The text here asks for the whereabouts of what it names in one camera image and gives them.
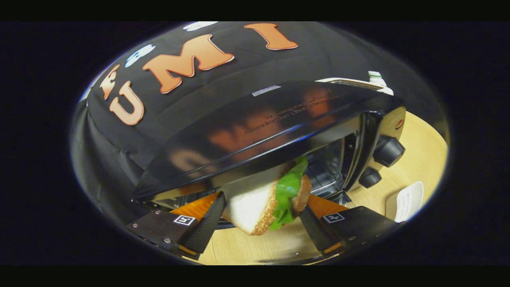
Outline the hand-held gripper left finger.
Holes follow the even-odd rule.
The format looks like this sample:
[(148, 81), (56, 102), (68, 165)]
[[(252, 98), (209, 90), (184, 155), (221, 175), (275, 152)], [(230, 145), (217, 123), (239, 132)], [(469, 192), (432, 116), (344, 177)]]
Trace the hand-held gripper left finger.
[(136, 237), (175, 256), (198, 260), (226, 207), (222, 191), (173, 211), (156, 210), (126, 225)]

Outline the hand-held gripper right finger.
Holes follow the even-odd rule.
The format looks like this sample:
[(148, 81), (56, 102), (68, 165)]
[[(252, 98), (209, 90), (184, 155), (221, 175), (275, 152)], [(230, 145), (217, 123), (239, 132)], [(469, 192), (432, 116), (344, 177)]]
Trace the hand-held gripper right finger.
[(347, 208), (314, 195), (299, 217), (324, 258), (366, 249), (400, 227), (368, 207)]

